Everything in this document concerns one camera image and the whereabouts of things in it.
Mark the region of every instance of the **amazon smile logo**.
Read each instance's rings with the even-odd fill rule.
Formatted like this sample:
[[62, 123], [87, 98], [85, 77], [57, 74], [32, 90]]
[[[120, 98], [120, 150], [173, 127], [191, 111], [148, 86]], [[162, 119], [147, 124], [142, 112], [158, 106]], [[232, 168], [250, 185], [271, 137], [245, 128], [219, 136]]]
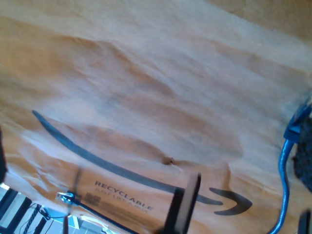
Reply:
[[[58, 129], [56, 129], [51, 123], [49, 123], [41, 114], [39, 114], [37, 111], [32, 111], [32, 112], [35, 115], [35, 117], [38, 119], [38, 121], [41, 123], [41, 125], [45, 128], [45, 130], [52, 137], [54, 137], [59, 143], [61, 143], [63, 146], [65, 146], [67, 149], [69, 149], [76, 155], [118, 176], [122, 176], [126, 179], [132, 180], [134, 182], [143, 184], [145, 186], [148, 186], [154, 189], [159, 189], [159, 190], [166, 191], [166, 192], [173, 193], [173, 194], [175, 193], [175, 190], [177, 188], [176, 186], [162, 183], [157, 180], [154, 180], [154, 179], [145, 177], [143, 175], [134, 173], [132, 171], [129, 171], [125, 168], [122, 168], [111, 162], [108, 162], [96, 156], [95, 154], [87, 151], [86, 149], [76, 145], [72, 140], [70, 140], [63, 133], [61, 133]], [[222, 189], [217, 189], [217, 188], [209, 188], [209, 190], [221, 197], [225, 197], [227, 199], [230, 199], [236, 202], [236, 205], [228, 210], [215, 211], [214, 213], [216, 215], [238, 215], [247, 211], [253, 205], [253, 203], [249, 201], [247, 198], [233, 191], [227, 191], [227, 190], [222, 190]], [[197, 196], [197, 201], [207, 204], [207, 205], [217, 205], [217, 206], [223, 205], [222, 201], [214, 200], [214, 199], [202, 196], [202, 195]]]

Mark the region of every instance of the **black object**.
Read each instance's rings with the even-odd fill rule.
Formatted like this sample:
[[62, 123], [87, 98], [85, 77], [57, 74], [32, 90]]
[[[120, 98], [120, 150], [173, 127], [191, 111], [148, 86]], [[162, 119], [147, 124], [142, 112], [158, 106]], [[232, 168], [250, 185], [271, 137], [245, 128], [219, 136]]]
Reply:
[[297, 234], [309, 234], [311, 227], [311, 211], [307, 210], [303, 212], [299, 219]]
[[2, 146], [2, 130], [0, 127], [0, 183], [4, 181], [5, 173], [7, 172], [5, 158], [4, 158], [4, 149]]
[[46, 223], [47, 223], [46, 218], [44, 218], [44, 217], [41, 218], [40, 223], [38, 224], [38, 226], [36, 226], [36, 229], [35, 229], [33, 234], [40, 234]]
[[310, 117], [305, 118], [302, 122], [300, 139], [293, 162], [296, 177], [312, 192], [312, 119]]
[[186, 234], [196, 203], [201, 175], [191, 177], [186, 190], [177, 188], [163, 230], [159, 234]]

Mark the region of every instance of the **barcode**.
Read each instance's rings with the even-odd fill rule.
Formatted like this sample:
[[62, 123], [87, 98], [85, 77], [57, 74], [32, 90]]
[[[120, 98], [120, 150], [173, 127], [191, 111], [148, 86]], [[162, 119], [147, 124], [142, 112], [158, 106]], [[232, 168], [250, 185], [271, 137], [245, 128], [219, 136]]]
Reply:
[[91, 194], [91, 193], [87, 193], [84, 200], [91, 205], [98, 206], [98, 203], [101, 200], [101, 197]]

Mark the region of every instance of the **wrinkled cardboard surface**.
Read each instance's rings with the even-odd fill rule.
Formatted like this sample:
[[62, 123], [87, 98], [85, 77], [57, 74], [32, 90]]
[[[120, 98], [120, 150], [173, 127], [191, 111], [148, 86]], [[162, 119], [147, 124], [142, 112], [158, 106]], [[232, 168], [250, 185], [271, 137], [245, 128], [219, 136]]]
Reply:
[[[139, 233], [163, 225], [172, 193], [103, 169], [79, 155], [84, 149], [173, 186], [185, 187], [191, 173], [201, 172], [200, 195], [223, 205], [197, 202], [189, 233], [266, 233], [281, 205], [283, 132], [312, 88], [311, 28], [300, 19], [291, 21], [295, 32], [271, 28], [266, 15], [250, 19], [213, 3], [1, 1], [5, 183], [66, 211], [56, 192], [72, 189], [82, 165], [78, 193], [96, 210]], [[245, 3], [244, 12], [256, 6]], [[287, 12], [272, 9], [271, 17], [279, 14]], [[82, 151], [66, 147], [58, 133]], [[312, 196], [294, 178], [291, 160], [287, 168], [291, 198], [281, 233], [293, 234]], [[215, 214], [235, 206], [215, 189], [253, 205]]]

